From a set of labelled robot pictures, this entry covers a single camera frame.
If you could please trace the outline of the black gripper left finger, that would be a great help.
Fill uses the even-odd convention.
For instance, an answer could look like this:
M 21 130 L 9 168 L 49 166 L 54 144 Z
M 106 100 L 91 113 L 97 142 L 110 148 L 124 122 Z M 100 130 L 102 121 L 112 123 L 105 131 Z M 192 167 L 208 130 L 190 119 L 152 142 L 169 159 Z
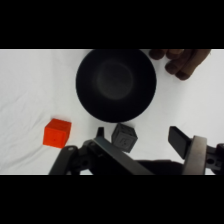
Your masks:
M 152 175 L 152 172 L 131 159 L 104 138 L 104 128 L 81 148 L 64 147 L 56 158 L 50 175 L 79 175 L 89 170 L 94 175 Z

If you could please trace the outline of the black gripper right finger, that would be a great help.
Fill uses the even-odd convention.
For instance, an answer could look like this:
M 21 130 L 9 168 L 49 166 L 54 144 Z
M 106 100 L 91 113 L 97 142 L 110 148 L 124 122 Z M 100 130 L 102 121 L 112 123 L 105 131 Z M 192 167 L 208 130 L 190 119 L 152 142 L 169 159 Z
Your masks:
M 204 175 L 206 169 L 224 175 L 224 143 L 208 146 L 206 138 L 189 138 L 175 126 L 169 128 L 168 142 L 184 160 L 183 175 Z

